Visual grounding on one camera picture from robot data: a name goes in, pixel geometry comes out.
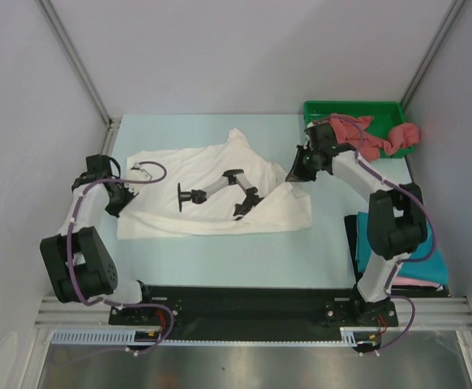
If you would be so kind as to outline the white t-shirt with robot print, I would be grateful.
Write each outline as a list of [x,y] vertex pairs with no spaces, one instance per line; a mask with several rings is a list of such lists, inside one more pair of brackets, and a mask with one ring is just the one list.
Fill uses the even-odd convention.
[[312,226],[311,199],[286,182],[285,170],[256,153],[238,129],[225,143],[142,151],[150,182],[130,188],[135,199],[118,219],[120,240],[157,237],[282,233]]

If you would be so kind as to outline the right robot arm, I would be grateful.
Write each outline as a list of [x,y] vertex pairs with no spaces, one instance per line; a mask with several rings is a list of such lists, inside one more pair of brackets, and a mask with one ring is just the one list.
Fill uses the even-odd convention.
[[369,325],[388,309],[394,278],[410,254],[427,240],[427,218],[418,185],[395,184],[382,176],[350,143],[338,143],[328,120],[305,129],[288,182],[313,182],[318,172],[342,180],[368,204],[371,256],[350,296],[355,323]]

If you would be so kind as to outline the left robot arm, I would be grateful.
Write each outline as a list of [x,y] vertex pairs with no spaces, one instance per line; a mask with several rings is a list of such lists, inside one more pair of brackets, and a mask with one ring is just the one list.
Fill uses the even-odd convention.
[[110,156],[89,156],[86,166],[71,187],[73,202],[63,226],[40,244],[54,294],[62,303],[105,298],[128,305],[131,318],[148,323],[155,316],[155,303],[143,296],[140,282],[118,274],[98,232],[102,216],[118,218],[135,195],[119,181],[120,166]]

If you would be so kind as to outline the salmon red t-shirt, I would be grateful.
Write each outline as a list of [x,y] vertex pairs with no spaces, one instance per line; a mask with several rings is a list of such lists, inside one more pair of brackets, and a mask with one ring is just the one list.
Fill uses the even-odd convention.
[[420,141],[419,128],[413,123],[388,126],[388,133],[384,136],[375,135],[371,131],[375,124],[373,116],[356,118],[335,113],[327,123],[332,127],[339,144],[351,144],[369,162],[383,156],[394,157],[398,152],[405,152]]

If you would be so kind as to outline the green plastic bin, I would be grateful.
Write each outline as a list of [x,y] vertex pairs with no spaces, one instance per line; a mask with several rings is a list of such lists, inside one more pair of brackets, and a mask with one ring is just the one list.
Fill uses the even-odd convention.
[[[393,101],[327,101],[308,100],[304,103],[304,121],[310,124],[328,124],[327,120],[333,114],[343,114],[352,117],[373,116],[375,124],[372,132],[375,135],[384,136],[388,133],[388,126],[397,126],[407,122],[401,106]],[[398,152],[394,157],[403,158],[414,150],[414,146],[405,152]]]

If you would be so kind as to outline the pink folded t-shirt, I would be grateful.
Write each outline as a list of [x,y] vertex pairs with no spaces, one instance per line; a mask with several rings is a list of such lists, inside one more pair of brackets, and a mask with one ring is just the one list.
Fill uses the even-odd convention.
[[426,281],[426,280],[418,280],[414,278],[404,277],[404,276],[397,276],[393,281],[394,286],[400,287],[420,287],[420,288],[432,288],[432,289],[439,289],[442,287],[442,284]]

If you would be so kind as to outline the teal folded t-shirt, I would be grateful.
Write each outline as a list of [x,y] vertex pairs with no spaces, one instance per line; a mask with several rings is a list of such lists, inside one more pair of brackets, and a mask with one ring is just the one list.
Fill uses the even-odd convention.
[[[356,222],[358,235],[355,254],[359,273],[365,272],[372,253],[370,243],[367,239],[367,222],[368,214],[359,212]],[[404,263],[397,276],[436,282],[442,284],[442,286],[448,283],[448,269],[438,249],[435,250],[434,254],[427,261],[421,263]]]

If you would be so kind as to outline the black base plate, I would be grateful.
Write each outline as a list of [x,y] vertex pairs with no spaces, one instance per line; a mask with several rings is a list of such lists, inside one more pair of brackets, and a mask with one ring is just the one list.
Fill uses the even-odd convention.
[[173,328],[170,340],[330,341],[342,327],[398,325],[391,301],[368,305],[352,289],[251,289],[145,286],[152,308],[112,309],[109,324]]

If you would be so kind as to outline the left aluminium frame post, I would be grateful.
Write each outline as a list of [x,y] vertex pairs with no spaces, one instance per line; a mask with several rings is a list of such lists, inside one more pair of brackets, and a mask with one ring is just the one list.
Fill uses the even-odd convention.
[[108,114],[105,104],[103,103],[84,62],[79,55],[67,28],[58,15],[53,2],[50,0],[36,0],[35,3],[45,18],[50,31],[53,33],[55,40],[67,59],[79,84],[90,100],[93,109],[105,128],[109,128],[112,118]]

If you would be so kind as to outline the aluminium frame post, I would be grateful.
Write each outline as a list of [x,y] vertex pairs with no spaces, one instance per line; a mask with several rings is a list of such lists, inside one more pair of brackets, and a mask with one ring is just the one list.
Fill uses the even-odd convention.
[[55,40],[67,59],[79,84],[90,100],[93,109],[105,128],[109,128],[112,118],[108,114],[105,104],[103,103],[84,62],[79,55],[67,28],[58,15],[53,2],[50,0],[36,0],[35,3],[45,18],[50,31],[53,33]]
[[431,68],[431,65],[436,59],[440,48],[447,39],[449,33],[453,30],[454,25],[460,18],[465,6],[469,3],[466,0],[453,0],[447,9],[444,18],[440,22],[439,27],[436,30],[435,35],[432,37],[429,46],[427,47],[422,60],[418,64],[418,67],[411,78],[405,92],[401,98],[400,106],[405,112],[410,102],[413,100],[415,93],[418,91],[419,86],[424,80],[427,72]]

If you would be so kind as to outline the aluminium front rail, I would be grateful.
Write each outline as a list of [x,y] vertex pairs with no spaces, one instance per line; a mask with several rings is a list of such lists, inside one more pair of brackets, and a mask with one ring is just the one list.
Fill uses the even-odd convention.
[[[472,312],[464,297],[415,298],[414,331],[472,331]],[[63,304],[45,297],[34,326],[38,328],[107,328],[109,307],[87,307],[77,302]]]

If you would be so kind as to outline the right aluminium frame post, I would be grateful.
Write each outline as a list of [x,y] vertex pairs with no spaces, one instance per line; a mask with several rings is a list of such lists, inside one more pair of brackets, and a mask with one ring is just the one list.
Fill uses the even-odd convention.
[[415,93],[418,91],[419,86],[424,80],[427,72],[431,68],[431,65],[436,59],[440,48],[447,39],[449,33],[453,30],[454,25],[460,18],[465,6],[469,3],[466,0],[453,0],[447,9],[444,18],[440,22],[439,27],[436,30],[435,35],[432,37],[429,46],[427,47],[422,60],[418,64],[418,67],[411,78],[405,92],[401,98],[400,106],[405,112],[410,102],[413,100]]

